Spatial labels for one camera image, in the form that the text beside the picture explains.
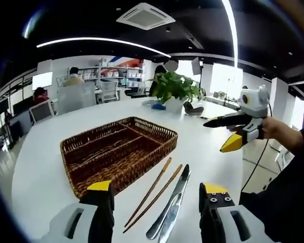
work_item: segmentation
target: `led light strip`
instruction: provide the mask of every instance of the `led light strip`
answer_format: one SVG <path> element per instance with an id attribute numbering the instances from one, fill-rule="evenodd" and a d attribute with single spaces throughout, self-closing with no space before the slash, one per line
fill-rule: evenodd
<path id="1" fill-rule="evenodd" d="M 55 44 L 55 43 L 60 43 L 60 42 L 70 42 L 70 41 L 106 41 L 106 42 L 117 42 L 117 43 L 122 43 L 122 44 L 127 44 L 127 45 L 131 45 L 131 46 L 135 46 L 135 47 L 140 47 L 140 48 L 144 48 L 144 49 L 147 49 L 149 51 L 152 51 L 152 52 L 156 52 L 158 54 L 161 54 L 163 56 L 166 56 L 166 57 L 171 57 L 170 55 L 168 54 L 165 54 L 163 52 L 159 52 L 155 49 L 152 49 L 150 47 L 145 47 L 145 46 L 142 46 L 142 45 L 139 45 L 139 44 L 136 44 L 136 43 L 131 43 L 131 42 L 126 42 L 124 40 L 119 40 L 119 39 L 109 39 L 109 38 L 100 38 L 100 37 L 75 37 L 75 38 L 66 38 L 66 39 L 57 39 L 57 40 L 53 40 L 51 42 L 46 42 L 46 43 L 43 43 L 43 44 L 40 44 L 40 45 L 37 45 L 36 47 L 37 48 L 40 48 L 40 47 L 44 47 L 44 46 L 48 46 L 48 45 L 52 45 L 52 44 Z"/>
<path id="2" fill-rule="evenodd" d="M 234 52 L 234 67 L 238 68 L 238 34 L 237 27 L 235 25 L 234 15 L 229 0 L 222 0 L 227 17 L 229 18 L 232 40 L 233 40 L 233 52 Z"/>

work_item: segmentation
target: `potted plant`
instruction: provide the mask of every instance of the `potted plant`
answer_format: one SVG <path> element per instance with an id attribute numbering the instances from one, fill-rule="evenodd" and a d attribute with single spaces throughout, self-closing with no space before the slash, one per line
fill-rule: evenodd
<path id="1" fill-rule="evenodd" d="M 152 80 L 152 96 L 159 98 L 170 112 L 181 112 L 184 102 L 191 102 L 193 97 L 201 99 L 200 89 L 194 85 L 196 82 L 184 75 L 166 72 L 156 75 Z"/>

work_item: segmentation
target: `knife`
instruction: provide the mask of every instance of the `knife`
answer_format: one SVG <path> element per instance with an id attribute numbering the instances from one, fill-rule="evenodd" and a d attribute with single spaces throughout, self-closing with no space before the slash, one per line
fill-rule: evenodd
<path id="1" fill-rule="evenodd" d="M 163 230 L 164 235 L 162 236 L 162 239 L 165 240 L 163 242 L 166 242 L 168 239 L 170 232 L 174 226 L 174 223 L 176 221 L 180 205 L 182 202 L 182 197 L 184 190 L 187 186 L 188 179 L 190 177 L 191 171 L 189 169 L 189 165 L 186 165 L 178 182 L 176 187 L 174 188 L 170 199 L 166 205 L 166 207 L 163 209 L 157 220 L 154 222 L 154 224 L 151 226 L 151 228 L 147 231 L 146 237 L 149 239 L 155 239 L 158 234 L 161 231 L 162 226 L 164 225 L 165 221 L 167 220 L 166 227 Z"/>

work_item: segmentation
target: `ceiling air conditioner vent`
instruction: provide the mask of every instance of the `ceiling air conditioner vent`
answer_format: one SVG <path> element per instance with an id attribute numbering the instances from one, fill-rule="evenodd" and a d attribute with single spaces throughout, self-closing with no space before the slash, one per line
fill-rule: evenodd
<path id="1" fill-rule="evenodd" d="M 175 20 L 165 12 L 147 3 L 136 5 L 116 21 L 144 30 L 150 30 L 164 24 L 175 22 Z"/>

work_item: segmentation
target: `wicker basket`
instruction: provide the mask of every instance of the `wicker basket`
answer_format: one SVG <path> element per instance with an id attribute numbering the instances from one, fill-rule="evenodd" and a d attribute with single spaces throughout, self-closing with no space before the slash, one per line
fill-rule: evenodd
<path id="1" fill-rule="evenodd" d="M 116 194 L 160 162 L 177 145 L 178 134 L 128 117 L 61 142 L 70 185 L 78 198 L 98 181 L 112 180 Z"/>

